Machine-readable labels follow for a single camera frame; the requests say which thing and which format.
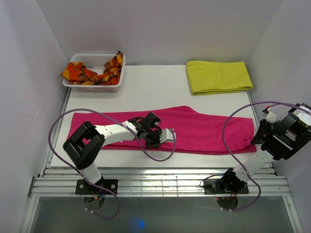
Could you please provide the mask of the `pink trousers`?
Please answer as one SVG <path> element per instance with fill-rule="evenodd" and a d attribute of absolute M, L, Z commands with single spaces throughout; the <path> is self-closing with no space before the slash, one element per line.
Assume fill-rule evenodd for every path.
<path fill-rule="evenodd" d="M 174 128 L 176 133 L 175 152 L 203 155 L 228 154 L 222 141 L 222 129 L 227 116 L 201 114 L 188 106 L 178 106 L 159 110 L 138 112 L 104 113 L 119 122 L 135 117 L 145 117 L 153 112 L 161 120 L 161 128 Z M 95 113 L 74 113 L 67 139 L 85 121 L 93 125 L 115 124 L 113 121 Z M 232 117 L 225 128 L 225 141 L 233 154 L 256 152 L 251 145 L 254 137 L 254 124 L 251 118 Z M 103 150 L 140 150 L 137 140 L 114 143 Z"/>

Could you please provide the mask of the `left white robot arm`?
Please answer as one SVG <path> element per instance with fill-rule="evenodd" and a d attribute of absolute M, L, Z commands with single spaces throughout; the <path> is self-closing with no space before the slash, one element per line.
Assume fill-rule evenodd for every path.
<path fill-rule="evenodd" d="M 66 140 L 63 149 L 88 180 L 86 188 L 92 194 L 98 194 L 103 189 L 103 182 L 94 161 L 102 147 L 138 138 L 145 141 L 146 148 L 157 148 L 167 142 L 170 134 L 169 130 L 162 130 L 158 123 L 160 119 L 152 112 L 146 117 L 129 119 L 121 125 L 101 126 L 99 130 L 86 121 Z"/>

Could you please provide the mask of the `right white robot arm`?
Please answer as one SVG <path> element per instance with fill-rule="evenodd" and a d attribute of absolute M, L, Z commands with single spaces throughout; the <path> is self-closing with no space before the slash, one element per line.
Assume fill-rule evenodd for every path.
<path fill-rule="evenodd" d="M 288 114 L 277 120 L 271 108 L 276 105 L 291 107 Z M 281 159 L 288 160 L 311 140 L 311 107 L 302 104 L 272 102 L 263 112 L 265 118 L 259 122 L 259 128 L 252 145 L 260 144 L 260 149 L 253 157 L 235 168 L 229 168 L 216 186 L 226 193 L 238 193 L 247 187 L 247 182 L 258 170 L 269 163 Z"/>

